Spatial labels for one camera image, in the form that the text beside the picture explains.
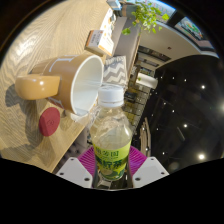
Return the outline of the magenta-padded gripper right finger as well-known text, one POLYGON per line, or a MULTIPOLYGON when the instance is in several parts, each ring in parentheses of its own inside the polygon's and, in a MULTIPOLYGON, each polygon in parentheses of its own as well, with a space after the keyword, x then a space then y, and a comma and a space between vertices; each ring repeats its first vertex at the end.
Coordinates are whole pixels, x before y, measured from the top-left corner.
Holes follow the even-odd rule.
POLYGON ((127 174, 129 187, 140 188, 168 175, 155 157, 146 157, 135 147, 130 147, 127 174))

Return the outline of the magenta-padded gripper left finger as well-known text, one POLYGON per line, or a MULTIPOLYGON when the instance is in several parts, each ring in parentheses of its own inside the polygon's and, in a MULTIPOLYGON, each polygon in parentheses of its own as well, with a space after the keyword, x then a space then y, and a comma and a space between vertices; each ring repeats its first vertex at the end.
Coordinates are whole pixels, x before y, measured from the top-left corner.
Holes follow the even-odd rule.
POLYGON ((78 157, 70 157, 56 173, 57 176, 84 188, 91 188, 96 176, 94 148, 78 157))

